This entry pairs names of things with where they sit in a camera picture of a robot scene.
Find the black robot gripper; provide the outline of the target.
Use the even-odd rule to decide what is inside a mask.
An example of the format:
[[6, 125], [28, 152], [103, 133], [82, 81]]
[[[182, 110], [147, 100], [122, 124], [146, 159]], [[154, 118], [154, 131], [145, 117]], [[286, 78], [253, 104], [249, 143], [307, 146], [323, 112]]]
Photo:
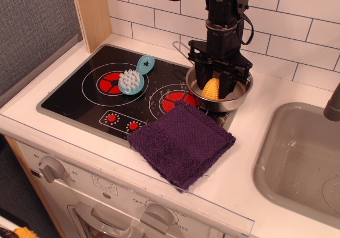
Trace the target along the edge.
[[230, 31], [218, 31], [211, 28], [207, 31], [207, 40], [190, 40], [189, 59], [195, 62], [195, 76], [197, 86], [204, 88], [213, 78], [213, 72], [219, 75], [219, 99], [226, 98], [237, 84], [237, 81], [247, 83], [252, 63], [241, 53], [242, 45], [247, 42], [243, 39], [243, 27], [236, 27]]

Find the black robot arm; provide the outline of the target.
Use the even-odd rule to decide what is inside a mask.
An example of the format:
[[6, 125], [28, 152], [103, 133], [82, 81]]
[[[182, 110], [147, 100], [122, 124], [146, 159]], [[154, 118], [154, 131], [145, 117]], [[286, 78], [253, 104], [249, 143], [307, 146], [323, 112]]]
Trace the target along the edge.
[[203, 89], [218, 74], [218, 98], [224, 99], [234, 91], [238, 82], [247, 84], [252, 63], [240, 52], [252, 38], [243, 41], [245, 15], [249, 0], [206, 0], [206, 41], [189, 41], [189, 60], [194, 61], [197, 85]]

